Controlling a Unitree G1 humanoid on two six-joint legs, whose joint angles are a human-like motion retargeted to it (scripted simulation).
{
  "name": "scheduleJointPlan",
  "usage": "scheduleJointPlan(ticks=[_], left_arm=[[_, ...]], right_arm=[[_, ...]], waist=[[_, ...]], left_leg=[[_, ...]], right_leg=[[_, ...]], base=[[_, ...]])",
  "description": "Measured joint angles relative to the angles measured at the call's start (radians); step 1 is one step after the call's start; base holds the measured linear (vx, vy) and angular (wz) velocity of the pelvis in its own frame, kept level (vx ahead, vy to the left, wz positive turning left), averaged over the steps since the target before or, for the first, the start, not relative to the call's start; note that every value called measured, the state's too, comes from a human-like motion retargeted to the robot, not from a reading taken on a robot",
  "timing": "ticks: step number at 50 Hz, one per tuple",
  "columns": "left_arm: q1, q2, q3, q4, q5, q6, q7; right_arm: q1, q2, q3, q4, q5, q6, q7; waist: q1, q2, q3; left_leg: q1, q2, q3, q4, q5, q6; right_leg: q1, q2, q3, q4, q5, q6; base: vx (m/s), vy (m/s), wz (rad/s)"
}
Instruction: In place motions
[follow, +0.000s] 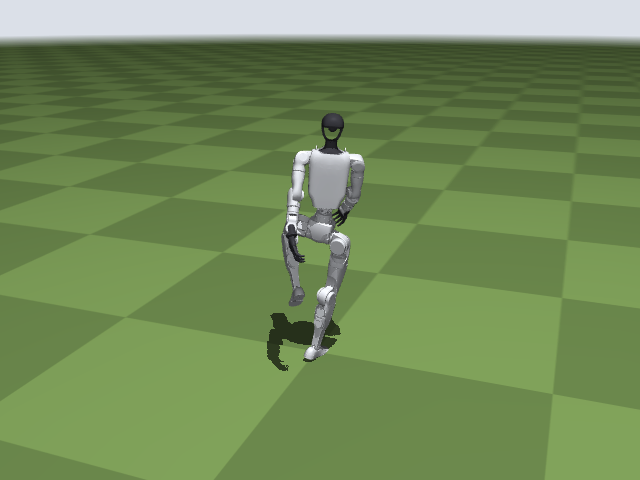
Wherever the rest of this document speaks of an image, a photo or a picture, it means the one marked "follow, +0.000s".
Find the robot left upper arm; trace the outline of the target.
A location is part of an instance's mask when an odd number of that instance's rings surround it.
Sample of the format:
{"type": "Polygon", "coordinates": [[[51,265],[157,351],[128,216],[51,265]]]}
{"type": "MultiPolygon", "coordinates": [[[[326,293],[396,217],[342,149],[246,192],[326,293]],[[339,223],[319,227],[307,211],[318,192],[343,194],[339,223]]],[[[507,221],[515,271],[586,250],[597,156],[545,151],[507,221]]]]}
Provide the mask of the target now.
{"type": "Polygon", "coordinates": [[[302,186],[305,178],[306,166],[309,163],[309,159],[312,151],[299,151],[294,160],[293,160],[293,168],[292,168],[292,190],[293,190],[293,200],[302,201],[304,198],[304,191],[302,191],[302,186]]]}

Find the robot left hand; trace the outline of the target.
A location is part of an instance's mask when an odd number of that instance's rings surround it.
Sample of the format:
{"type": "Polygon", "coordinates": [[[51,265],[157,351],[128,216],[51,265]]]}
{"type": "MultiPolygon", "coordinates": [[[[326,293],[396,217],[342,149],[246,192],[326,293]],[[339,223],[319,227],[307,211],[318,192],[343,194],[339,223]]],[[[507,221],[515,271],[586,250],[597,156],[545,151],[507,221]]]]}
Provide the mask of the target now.
{"type": "Polygon", "coordinates": [[[295,242],[296,237],[297,237],[297,233],[295,231],[295,226],[293,224],[288,225],[288,234],[286,235],[286,238],[288,238],[290,250],[293,253],[294,259],[299,263],[303,263],[305,262],[304,261],[305,258],[301,258],[301,257],[305,257],[305,256],[300,255],[296,249],[296,242],[295,242]]]}

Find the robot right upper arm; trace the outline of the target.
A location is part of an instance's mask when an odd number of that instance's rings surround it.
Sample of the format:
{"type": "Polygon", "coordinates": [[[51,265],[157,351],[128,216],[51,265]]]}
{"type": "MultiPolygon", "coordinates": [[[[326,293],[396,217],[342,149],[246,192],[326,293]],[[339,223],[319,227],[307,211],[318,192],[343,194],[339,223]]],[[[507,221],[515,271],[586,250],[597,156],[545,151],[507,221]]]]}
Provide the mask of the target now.
{"type": "Polygon", "coordinates": [[[349,154],[351,170],[351,186],[347,187],[346,196],[350,199],[359,198],[363,184],[365,164],[359,154],[349,154]]]}

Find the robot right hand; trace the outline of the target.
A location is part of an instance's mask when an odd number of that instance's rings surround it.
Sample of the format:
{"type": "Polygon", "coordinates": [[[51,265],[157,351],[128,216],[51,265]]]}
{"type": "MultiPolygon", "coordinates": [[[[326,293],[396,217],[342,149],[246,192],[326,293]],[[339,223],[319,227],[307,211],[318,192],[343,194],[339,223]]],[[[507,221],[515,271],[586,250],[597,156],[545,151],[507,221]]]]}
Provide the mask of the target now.
{"type": "MultiPolygon", "coordinates": [[[[341,205],[342,205],[342,204],[341,204],[341,205]]],[[[341,205],[340,205],[340,206],[341,206],[341,205]]],[[[339,207],[340,207],[340,206],[339,206],[339,207]]],[[[333,210],[334,210],[334,209],[333,209],[333,210]]],[[[342,225],[342,224],[345,222],[345,220],[347,219],[347,215],[349,214],[349,212],[350,212],[350,211],[347,211],[347,212],[345,212],[344,214],[342,214],[342,213],[341,213],[341,211],[340,211],[340,210],[339,210],[339,208],[338,208],[338,211],[337,211],[336,213],[332,214],[332,216],[334,216],[334,215],[336,215],[336,214],[338,214],[338,213],[339,213],[339,215],[338,215],[337,217],[335,217],[334,219],[332,219],[332,220],[336,220],[336,219],[338,219],[339,217],[341,217],[338,221],[336,221],[336,223],[340,222],[340,221],[343,219],[343,220],[342,220],[342,222],[341,222],[340,224],[338,224],[338,225],[337,225],[337,227],[338,227],[338,226],[340,226],[340,225],[342,225]]]]}

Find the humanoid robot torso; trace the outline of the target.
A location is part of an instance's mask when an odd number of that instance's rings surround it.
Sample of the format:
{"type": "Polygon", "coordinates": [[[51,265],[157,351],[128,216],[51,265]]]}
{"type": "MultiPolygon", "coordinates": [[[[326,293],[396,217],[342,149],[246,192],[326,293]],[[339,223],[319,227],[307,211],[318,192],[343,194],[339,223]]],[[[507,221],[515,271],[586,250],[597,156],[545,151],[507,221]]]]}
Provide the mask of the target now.
{"type": "MultiPolygon", "coordinates": [[[[323,146],[324,147],[324,146],[323,146]]],[[[322,148],[323,148],[322,147],[322,148]]],[[[340,155],[324,154],[312,149],[309,159],[308,194],[313,207],[317,208],[307,224],[306,237],[318,243],[329,244],[336,222],[332,220],[332,209],[338,209],[345,198],[350,171],[349,152],[340,155]]]]}

